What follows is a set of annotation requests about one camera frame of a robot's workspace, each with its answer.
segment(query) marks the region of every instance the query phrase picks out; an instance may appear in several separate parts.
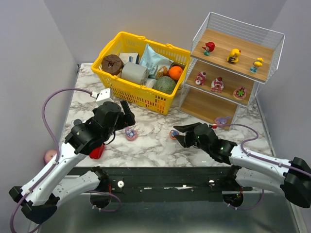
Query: wall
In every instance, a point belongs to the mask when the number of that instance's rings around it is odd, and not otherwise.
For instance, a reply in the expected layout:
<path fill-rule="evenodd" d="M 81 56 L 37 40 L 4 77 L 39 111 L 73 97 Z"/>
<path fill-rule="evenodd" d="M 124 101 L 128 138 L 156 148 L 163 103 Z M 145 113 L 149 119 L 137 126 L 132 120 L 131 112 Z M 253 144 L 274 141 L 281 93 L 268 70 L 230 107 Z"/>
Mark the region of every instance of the wall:
<path fill-rule="evenodd" d="M 287 0 L 271 27 L 285 34 L 279 70 L 259 102 L 278 157 L 301 157 L 311 165 L 311 2 Z M 311 232 L 311 209 L 301 209 Z"/>
<path fill-rule="evenodd" d="M 52 92 L 72 87 L 77 65 L 42 0 L 3 1 L 0 8 L 0 232 L 8 233 L 16 203 L 8 191 L 28 182 L 53 148 L 41 120 L 41 106 Z M 48 122 L 60 137 L 71 94 L 48 106 Z M 18 212 L 17 232 L 29 221 Z"/>
<path fill-rule="evenodd" d="M 209 12 L 270 28 L 285 0 L 44 0 L 74 58 L 93 62 L 120 31 L 189 49 Z"/>

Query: yellow plastic basket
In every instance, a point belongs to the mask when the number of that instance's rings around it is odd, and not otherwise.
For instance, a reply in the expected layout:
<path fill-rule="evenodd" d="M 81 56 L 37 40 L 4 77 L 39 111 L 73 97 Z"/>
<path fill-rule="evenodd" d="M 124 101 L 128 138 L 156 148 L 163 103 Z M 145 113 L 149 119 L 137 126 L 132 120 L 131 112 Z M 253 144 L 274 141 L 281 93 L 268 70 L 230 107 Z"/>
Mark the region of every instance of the yellow plastic basket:
<path fill-rule="evenodd" d="M 146 86 L 137 85 L 102 71 L 101 63 L 105 56 L 110 54 L 119 55 L 120 52 L 138 52 L 139 57 L 141 57 L 147 43 L 155 52 L 175 62 L 184 64 L 186 67 L 173 93 L 170 95 L 153 90 L 152 88 L 147 88 Z M 113 90 L 114 96 L 166 115 L 179 86 L 185 79 L 189 60 L 190 51 L 188 50 L 180 49 L 171 44 L 163 45 L 147 40 L 144 36 L 120 32 L 104 47 L 91 68 L 99 76 L 105 87 Z"/>

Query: melon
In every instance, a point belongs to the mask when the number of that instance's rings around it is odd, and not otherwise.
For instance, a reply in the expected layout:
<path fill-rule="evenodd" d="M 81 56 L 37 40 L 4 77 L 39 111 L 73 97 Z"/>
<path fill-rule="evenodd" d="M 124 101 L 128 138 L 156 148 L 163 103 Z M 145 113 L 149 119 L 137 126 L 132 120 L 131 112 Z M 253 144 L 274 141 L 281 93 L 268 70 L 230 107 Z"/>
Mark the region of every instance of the melon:
<path fill-rule="evenodd" d="M 153 89 L 170 95 L 173 93 L 175 86 L 176 83 L 173 79 L 169 76 L 163 76 L 157 80 Z"/>

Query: orange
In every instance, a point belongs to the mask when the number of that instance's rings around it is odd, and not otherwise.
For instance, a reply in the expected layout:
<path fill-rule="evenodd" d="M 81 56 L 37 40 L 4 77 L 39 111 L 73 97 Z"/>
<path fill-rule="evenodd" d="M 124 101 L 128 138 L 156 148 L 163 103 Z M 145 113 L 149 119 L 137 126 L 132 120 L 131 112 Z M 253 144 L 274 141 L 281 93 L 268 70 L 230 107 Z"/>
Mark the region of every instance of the orange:
<path fill-rule="evenodd" d="M 181 74 L 183 73 L 183 69 L 179 66 L 174 66 L 172 68 L 170 68 L 169 70 L 169 75 L 172 79 L 174 79 L 175 81 L 178 81 Z"/>

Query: shelf tier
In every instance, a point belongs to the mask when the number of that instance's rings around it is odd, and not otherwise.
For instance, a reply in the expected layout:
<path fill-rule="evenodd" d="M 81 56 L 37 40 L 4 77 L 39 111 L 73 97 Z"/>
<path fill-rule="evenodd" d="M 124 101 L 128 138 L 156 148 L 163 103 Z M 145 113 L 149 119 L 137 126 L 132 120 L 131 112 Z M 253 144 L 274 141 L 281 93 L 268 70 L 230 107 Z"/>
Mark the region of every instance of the shelf tier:
<path fill-rule="evenodd" d="M 207 42 L 215 43 L 215 50 L 210 53 L 210 56 L 203 54 Z M 236 64 L 230 64 L 226 61 L 232 49 L 240 49 L 241 55 Z M 191 56 L 218 67 L 230 70 L 236 74 L 243 75 L 247 78 L 255 80 L 260 83 L 265 83 L 268 77 L 269 66 L 273 57 L 274 50 L 265 46 L 252 43 L 235 36 L 220 33 L 212 29 L 206 29 L 198 42 L 195 49 L 192 51 Z M 249 71 L 253 62 L 258 58 L 264 59 L 263 66 L 259 67 L 257 73 Z"/>
<path fill-rule="evenodd" d="M 230 124 L 234 119 L 237 107 L 238 105 L 235 103 L 190 88 L 179 110 L 211 124 L 215 123 L 217 117 L 229 116 L 231 119 L 227 123 Z"/>
<path fill-rule="evenodd" d="M 205 84 L 196 85 L 195 79 L 198 73 L 201 71 L 204 71 L 206 73 Z M 222 90 L 221 93 L 212 92 L 210 90 L 212 81 L 218 77 L 222 77 L 224 82 L 224 89 Z M 235 102 L 239 105 L 247 106 L 249 104 L 249 99 L 254 86 L 254 81 L 242 77 L 240 75 L 234 74 L 228 70 L 220 69 L 216 66 L 201 61 L 197 61 L 186 80 L 186 84 L 194 88 L 201 89 L 205 92 L 211 93 L 213 95 L 216 95 L 220 98 L 224 98 L 226 100 Z M 238 89 L 240 86 L 246 88 L 246 97 L 243 100 L 237 100 L 233 97 L 234 90 Z"/>

